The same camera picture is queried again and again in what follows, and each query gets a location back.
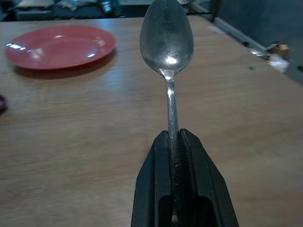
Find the spoon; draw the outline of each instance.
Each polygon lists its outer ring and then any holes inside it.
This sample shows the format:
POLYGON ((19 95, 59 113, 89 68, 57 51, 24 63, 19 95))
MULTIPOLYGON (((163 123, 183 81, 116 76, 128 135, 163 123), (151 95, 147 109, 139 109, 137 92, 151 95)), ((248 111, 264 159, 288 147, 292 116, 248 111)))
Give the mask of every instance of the spoon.
POLYGON ((188 65, 194 52, 193 33, 177 0, 154 0, 149 6, 141 28, 140 50, 144 61, 165 79, 170 153, 177 164, 179 127, 174 77, 188 65))

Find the plate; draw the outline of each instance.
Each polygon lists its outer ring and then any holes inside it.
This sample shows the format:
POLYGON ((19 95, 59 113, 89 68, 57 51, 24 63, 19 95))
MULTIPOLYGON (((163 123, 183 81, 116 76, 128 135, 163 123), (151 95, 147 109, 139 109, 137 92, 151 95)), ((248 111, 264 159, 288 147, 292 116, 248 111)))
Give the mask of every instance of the plate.
POLYGON ((16 66, 53 70, 99 60, 116 46, 115 37, 90 26, 56 26, 22 35, 6 45, 5 55, 16 66))

